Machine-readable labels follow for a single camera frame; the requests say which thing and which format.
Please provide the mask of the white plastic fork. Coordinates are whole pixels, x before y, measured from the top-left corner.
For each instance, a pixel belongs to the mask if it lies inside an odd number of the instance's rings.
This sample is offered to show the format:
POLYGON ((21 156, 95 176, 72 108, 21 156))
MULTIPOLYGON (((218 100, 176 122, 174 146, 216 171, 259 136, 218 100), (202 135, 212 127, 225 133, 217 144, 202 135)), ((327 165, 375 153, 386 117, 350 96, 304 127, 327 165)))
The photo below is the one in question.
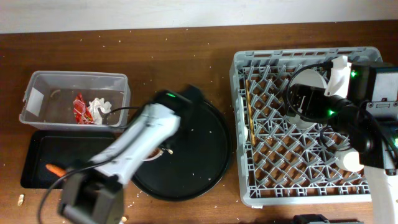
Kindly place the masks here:
POLYGON ((245 141, 248 140, 248 136, 249 136, 249 130, 247 126, 244 126, 244 139, 245 141))

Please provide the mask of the grey plate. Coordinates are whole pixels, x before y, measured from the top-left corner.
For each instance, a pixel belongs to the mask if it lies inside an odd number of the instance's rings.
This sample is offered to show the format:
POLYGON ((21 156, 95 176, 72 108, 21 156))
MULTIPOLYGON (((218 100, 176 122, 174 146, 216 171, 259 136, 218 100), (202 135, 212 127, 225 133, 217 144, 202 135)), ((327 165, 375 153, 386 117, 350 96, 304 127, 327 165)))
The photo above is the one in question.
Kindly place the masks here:
MULTIPOLYGON (((312 69, 306 69, 299 73, 290 84, 292 88, 294 84, 303 84, 308 86, 315 86, 319 88, 326 88, 325 79, 316 71, 312 69)), ((288 115, 288 121, 290 124, 296 125, 299 130, 306 130, 314 127, 315 123, 304 121, 299 115, 290 116, 288 115)))

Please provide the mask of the orange carrot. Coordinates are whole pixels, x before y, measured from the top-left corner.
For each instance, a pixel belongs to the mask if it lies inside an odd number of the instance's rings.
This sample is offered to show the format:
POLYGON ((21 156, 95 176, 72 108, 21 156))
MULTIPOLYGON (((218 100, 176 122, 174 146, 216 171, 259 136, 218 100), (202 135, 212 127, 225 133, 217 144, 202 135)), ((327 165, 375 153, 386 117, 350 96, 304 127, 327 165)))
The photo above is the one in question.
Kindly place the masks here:
POLYGON ((67 173, 62 168, 53 164, 46 164, 45 167, 48 171, 50 171, 51 173, 55 174, 58 177, 63 177, 67 173))

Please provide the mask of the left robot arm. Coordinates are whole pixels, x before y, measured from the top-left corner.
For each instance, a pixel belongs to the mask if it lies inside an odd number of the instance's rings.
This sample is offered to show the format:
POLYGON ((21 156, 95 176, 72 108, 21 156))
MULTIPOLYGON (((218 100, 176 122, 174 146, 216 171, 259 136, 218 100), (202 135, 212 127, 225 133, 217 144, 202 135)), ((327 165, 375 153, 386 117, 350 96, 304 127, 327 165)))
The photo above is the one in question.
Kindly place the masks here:
POLYGON ((119 223, 124 215, 124 188, 152 152, 190 119, 202 92, 158 92, 128 128, 86 164, 67 172, 58 214, 72 223, 119 223))

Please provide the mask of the wooden chopstick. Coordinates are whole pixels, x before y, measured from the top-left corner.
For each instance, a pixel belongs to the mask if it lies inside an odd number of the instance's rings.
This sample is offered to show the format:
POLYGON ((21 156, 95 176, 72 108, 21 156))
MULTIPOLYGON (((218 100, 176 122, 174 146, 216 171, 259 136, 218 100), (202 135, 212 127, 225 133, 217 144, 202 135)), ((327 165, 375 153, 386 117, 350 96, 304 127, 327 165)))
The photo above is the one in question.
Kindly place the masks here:
POLYGON ((245 87, 246 87, 246 101, 247 101, 247 108, 248 108, 248 117, 249 117, 249 130, 250 130, 250 137, 251 137, 251 144, 254 146, 256 144, 255 136, 254 136, 254 125, 252 120, 252 109, 251 109, 251 99, 250 99, 250 92, 249 92, 249 82, 245 79, 245 87))

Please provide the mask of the white cup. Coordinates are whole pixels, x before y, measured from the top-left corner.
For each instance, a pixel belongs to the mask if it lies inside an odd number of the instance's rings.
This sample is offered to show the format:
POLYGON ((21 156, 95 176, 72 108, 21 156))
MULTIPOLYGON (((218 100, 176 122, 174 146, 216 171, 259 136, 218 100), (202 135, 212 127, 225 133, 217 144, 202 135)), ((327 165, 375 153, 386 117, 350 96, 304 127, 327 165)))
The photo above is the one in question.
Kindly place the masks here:
POLYGON ((340 169, 348 172, 359 172, 364 169, 364 166, 359 162, 359 153, 355 149, 336 151, 335 157, 337 158, 335 164, 340 169))

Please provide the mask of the white tissue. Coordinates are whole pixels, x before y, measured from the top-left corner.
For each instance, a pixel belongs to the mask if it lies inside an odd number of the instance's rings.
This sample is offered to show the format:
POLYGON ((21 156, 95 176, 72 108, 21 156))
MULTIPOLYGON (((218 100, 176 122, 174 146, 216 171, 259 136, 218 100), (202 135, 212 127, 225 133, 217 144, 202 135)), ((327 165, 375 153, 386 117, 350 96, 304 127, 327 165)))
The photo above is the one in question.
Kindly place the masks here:
POLYGON ((89 102, 88 111, 93 117, 95 124, 103 124, 102 114, 108 114, 111 111, 112 104, 105 101, 104 98, 95 98, 89 102))

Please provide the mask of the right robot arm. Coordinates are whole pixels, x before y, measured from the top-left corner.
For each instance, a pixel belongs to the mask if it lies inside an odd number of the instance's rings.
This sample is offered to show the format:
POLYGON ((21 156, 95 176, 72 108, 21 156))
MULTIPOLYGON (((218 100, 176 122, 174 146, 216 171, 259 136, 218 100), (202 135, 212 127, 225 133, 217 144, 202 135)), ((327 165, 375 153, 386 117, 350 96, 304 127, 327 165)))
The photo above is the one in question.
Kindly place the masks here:
POLYGON ((397 67, 346 57, 307 65, 292 75, 284 103, 289 116, 348 135, 376 223, 397 223, 397 67))

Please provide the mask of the red snack wrapper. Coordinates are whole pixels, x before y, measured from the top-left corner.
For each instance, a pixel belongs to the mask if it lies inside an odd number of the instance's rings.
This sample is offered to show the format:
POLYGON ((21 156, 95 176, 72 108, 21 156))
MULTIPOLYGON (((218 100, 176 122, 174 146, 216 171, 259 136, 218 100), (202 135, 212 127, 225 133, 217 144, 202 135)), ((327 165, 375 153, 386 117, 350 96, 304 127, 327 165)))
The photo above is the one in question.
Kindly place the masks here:
POLYGON ((81 93, 73 101, 73 114, 78 124, 94 124, 93 117, 85 104, 81 93))

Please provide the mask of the pink bowl with food scraps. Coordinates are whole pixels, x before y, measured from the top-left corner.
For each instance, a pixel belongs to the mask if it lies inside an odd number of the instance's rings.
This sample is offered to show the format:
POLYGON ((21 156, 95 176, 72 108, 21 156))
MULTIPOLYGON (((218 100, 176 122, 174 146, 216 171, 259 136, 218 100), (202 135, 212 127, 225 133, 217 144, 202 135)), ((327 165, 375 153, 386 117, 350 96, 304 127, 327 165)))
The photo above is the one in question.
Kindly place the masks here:
POLYGON ((156 148, 147 158, 143 159, 144 162, 153 161, 159 158, 164 153, 164 150, 161 148, 156 148))

